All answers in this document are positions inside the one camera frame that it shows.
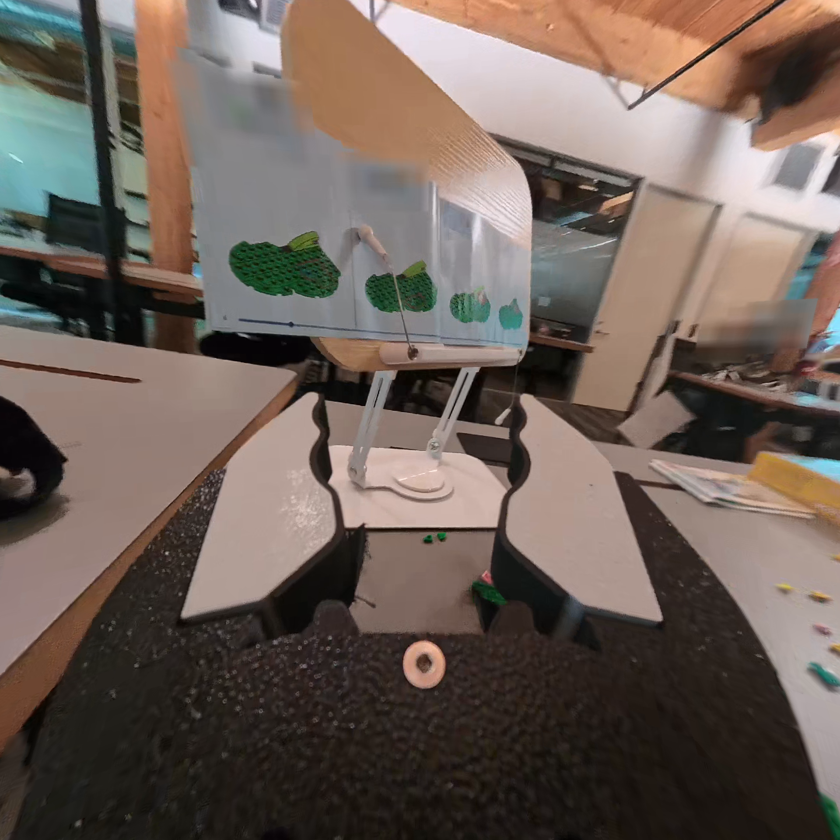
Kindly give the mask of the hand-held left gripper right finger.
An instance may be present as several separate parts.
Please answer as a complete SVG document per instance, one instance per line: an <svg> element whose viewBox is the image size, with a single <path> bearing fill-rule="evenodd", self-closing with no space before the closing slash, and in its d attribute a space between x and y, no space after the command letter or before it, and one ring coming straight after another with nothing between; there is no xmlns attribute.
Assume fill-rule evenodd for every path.
<svg viewBox="0 0 840 840"><path fill-rule="evenodd" d="M531 395L511 410L510 487L490 557L493 585L536 630L574 639L589 617L664 620L614 470L594 444Z"/></svg>

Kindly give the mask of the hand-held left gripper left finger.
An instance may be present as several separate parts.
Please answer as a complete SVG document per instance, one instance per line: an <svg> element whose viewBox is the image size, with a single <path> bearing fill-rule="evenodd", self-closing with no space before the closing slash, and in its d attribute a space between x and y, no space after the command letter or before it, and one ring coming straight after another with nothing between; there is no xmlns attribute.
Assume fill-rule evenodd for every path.
<svg viewBox="0 0 840 840"><path fill-rule="evenodd" d="M305 630L320 605L350 608L364 526L345 523L323 395L309 393L229 460L182 605L197 625L257 616L270 636Z"/></svg>

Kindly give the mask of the instruction booklet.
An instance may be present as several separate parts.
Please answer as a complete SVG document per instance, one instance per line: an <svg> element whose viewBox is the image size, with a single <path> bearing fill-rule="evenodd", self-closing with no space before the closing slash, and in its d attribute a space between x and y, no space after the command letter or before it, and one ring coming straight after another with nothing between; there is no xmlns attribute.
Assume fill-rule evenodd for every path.
<svg viewBox="0 0 840 840"><path fill-rule="evenodd" d="M525 343L529 252L442 180L319 131L219 130L194 176L215 329Z"/></svg>

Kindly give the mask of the scattered small lego pieces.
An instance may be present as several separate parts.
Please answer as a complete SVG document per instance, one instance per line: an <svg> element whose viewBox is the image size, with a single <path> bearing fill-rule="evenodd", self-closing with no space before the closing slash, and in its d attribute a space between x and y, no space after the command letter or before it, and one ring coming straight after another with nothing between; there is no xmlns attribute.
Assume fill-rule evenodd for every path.
<svg viewBox="0 0 840 840"><path fill-rule="evenodd" d="M811 686L839 691L838 596L812 576L773 572L773 627L780 633L785 663Z"/></svg>

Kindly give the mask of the black square pad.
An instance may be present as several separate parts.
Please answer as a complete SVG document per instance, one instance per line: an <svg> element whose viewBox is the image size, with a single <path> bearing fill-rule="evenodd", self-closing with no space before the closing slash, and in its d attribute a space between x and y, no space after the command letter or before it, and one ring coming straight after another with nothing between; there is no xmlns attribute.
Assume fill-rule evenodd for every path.
<svg viewBox="0 0 840 840"><path fill-rule="evenodd" d="M511 463L512 444L508 437L457 432L457 439L466 455L489 466L507 467Z"/></svg>

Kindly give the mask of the stack of paper booklets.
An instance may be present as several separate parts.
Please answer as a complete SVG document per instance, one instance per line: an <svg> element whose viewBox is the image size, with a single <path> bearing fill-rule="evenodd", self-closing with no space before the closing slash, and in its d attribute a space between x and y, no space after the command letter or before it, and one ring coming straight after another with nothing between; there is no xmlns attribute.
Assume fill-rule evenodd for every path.
<svg viewBox="0 0 840 840"><path fill-rule="evenodd" d="M746 476L713 469L676 465L654 458L649 468L668 482L712 507L770 513L790 518L814 519L812 509Z"/></svg>

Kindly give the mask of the grey wood-edged table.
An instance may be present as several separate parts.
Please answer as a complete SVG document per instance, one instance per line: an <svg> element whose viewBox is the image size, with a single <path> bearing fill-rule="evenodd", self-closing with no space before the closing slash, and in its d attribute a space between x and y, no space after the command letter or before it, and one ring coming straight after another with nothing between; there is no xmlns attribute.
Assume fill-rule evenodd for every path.
<svg viewBox="0 0 840 840"><path fill-rule="evenodd" d="M297 373L2 327L2 396L67 457L47 503L2 523L2 748L98 609L207 475L289 403Z"/></svg>

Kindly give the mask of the wooden-top desk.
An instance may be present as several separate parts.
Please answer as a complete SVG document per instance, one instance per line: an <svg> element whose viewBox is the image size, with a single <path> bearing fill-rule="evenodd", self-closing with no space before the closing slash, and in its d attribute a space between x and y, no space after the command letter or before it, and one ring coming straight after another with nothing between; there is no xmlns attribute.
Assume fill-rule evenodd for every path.
<svg viewBox="0 0 840 840"><path fill-rule="evenodd" d="M797 425L828 425L839 422L839 403L815 395L787 393L765 386L737 384L730 381L713 381L698 374L671 371L665 379L671 390L686 386L727 396L742 402L761 406L766 412L779 415L780 421Z"/></svg>

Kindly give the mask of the yellow cardboard box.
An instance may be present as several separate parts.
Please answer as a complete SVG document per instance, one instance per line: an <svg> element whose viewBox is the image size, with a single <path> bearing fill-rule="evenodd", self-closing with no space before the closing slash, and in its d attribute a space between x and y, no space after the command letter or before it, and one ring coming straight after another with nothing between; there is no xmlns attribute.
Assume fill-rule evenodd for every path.
<svg viewBox="0 0 840 840"><path fill-rule="evenodd" d="M839 526L839 461L763 451L748 477Z"/></svg>

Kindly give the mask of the white door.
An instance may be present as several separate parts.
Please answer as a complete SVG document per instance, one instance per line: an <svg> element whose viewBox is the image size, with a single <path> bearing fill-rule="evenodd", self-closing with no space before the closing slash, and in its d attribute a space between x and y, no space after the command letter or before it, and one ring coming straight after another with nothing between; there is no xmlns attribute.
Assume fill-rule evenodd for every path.
<svg viewBox="0 0 840 840"><path fill-rule="evenodd" d="M633 209L570 400L624 413L644 383L660 337L690 287L718 220L713 202L645 184Z"/></svg>

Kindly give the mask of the black fuzzy object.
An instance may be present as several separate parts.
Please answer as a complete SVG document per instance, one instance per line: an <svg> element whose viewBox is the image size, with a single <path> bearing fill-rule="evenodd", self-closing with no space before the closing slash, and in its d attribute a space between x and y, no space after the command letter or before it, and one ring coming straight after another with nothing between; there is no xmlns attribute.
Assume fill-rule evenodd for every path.
<svg viewBox="0 0 840 840"><path fill-rule="evenodd" d="M67 457L49 439L35 420L14 402L1 398L2 480L27 474L27 495L13 496L2 484L1 521L5 522L43 505L59 488Z"/></svg>

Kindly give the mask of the black vertical pole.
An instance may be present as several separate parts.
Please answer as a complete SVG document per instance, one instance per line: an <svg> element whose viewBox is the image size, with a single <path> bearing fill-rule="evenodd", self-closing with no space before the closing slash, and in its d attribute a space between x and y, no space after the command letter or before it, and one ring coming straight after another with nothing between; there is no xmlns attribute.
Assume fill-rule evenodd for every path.
<svg viewBox="0 0 840 840"><path fill-rule="evenodd" d="M87 58L87 78L91 107L93 142L96 157L101 232L101 246L108 302L117 343L128 343L132 337L130 317L124 306L123 223L121 221L112 171L111 131L107 86L102 49L102 30L95 1L79 1L80 27Z"/></svg>

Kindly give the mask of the wooden book stand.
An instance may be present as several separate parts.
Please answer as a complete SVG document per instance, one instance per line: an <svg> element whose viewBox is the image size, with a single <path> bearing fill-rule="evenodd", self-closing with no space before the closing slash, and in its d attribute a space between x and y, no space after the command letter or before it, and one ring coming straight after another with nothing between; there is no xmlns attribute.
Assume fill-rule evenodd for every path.
<svg viewBox="0 0 840 840"><path fill-rule="evenodd" d="M307 128L373 160L416 167L530 255L527 338L520 348L317 337L332 363L373 379L353 446L330 446L345 523L374 530L490 530L504 489L480 460L445 453L478 373L519 363L529 340L532 205L526 178L460 106L351 2L294 2L280 32L282 76ZM375 447L402 371L456 370L441 417L418 450Z"/></svg>

